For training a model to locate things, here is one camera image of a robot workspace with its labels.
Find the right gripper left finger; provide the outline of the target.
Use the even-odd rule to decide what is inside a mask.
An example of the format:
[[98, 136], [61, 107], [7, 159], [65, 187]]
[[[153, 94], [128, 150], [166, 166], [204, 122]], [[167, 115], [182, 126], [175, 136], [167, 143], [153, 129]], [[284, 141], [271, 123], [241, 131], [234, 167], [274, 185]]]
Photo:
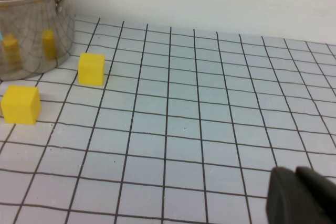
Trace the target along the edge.
[[335, 223], [315, 201], [304, 183], [284, 167], [271, 170], [266, 203], [269, 223]]

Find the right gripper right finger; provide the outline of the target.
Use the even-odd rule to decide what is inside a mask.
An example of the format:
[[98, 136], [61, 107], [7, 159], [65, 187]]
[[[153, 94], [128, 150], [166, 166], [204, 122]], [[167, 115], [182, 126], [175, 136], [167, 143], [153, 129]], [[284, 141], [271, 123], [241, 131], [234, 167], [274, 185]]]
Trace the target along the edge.
[[329, 218], [335, 218], [335, 184], [308, 167], [297, 167], [296, 175]]

